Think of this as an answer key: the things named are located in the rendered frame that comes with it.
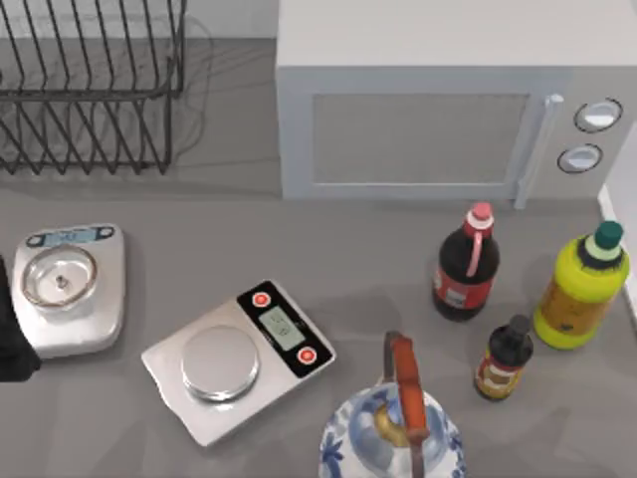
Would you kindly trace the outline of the yellow bottle with green cap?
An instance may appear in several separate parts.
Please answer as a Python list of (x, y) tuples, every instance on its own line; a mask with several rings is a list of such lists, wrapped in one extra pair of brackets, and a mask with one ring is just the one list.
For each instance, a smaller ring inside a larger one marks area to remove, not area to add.
[(533, 313), (534, 331), (545, 344), (574, 350), (595, 336), (629, 275), (623, 234), (620, 223), (606, 220), (561, 248)]

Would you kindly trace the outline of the pale microwave oven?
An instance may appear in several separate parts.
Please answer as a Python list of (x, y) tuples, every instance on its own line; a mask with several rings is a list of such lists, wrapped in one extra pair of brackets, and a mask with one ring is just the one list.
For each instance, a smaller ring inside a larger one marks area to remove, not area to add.
[[(528, 201), (595, 196), (637, 126), (633, 0), (281, 0), (276, 87), (288, 199), (514, 203), (543, 100), (564, 97)], [(584, 104), (621, 119), (585, 133)], [(601, 162), (562, 172), (591, 143)]]

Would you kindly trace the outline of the dark bottle with pink cap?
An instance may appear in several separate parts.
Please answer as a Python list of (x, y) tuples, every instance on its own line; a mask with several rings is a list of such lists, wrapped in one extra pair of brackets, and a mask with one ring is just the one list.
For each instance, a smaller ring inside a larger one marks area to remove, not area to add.
[(438, 312), (452, 322), (467, 322), (486, 306), (501, 263), (489, 202), (477, 202), (462, 225), (442, 242), (432, 280)]

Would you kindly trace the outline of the large white microwave knob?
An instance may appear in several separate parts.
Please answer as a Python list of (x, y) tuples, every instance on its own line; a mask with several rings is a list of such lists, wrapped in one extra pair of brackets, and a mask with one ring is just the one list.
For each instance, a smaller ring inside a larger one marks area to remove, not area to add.
[(574, 125), (585, 133), (597, 133), (613, 127), (622, 117), (622, 105), (610, 98), (582, 105), (574, 116)]

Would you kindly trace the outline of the blue and white kettle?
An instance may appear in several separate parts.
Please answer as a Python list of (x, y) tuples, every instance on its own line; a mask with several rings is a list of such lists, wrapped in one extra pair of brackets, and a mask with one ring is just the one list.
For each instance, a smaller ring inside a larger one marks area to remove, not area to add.
[(411, 339), (385, 334), (380, 381), (325, 425), (318, 478), (468, 478), (460, 431), (422, 388)]

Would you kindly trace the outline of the silver scale with red buttons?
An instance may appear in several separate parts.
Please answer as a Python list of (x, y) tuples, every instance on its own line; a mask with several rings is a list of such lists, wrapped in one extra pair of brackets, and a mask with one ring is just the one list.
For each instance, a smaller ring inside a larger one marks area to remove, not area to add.
[(326, 336), (273, 280), (229, 299), (141, 355), (163, 403), (204, 448), (335, 359)]

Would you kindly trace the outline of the silver scale with bowl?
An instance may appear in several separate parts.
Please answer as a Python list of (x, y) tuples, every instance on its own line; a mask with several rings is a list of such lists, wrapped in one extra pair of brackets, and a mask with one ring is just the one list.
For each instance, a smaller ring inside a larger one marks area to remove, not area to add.
[(43, 229), (17, 246), (11, 292), (17, 319), (41, 359), (110, 348), (124, 323), (125, 244), (112, 223)]

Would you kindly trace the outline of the small dark bottle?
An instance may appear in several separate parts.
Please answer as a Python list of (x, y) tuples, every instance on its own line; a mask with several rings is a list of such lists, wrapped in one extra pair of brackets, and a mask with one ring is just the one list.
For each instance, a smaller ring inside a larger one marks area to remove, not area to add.
[(530, 330), (527, 316), (514, 315), (492, 331), (474, 373), (474, 386), (483, 397), (501, 401), (512, 394), (533, 355)]

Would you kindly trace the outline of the small white microwave knob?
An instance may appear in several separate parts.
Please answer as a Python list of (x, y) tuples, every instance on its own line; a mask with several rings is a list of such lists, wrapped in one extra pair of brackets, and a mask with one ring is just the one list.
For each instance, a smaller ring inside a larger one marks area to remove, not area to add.
[(602, 158), (601, 148), (595, 144), (586, 143), (563, 151), (556, 164), (562, 172), (580, 174), (594, 169)]

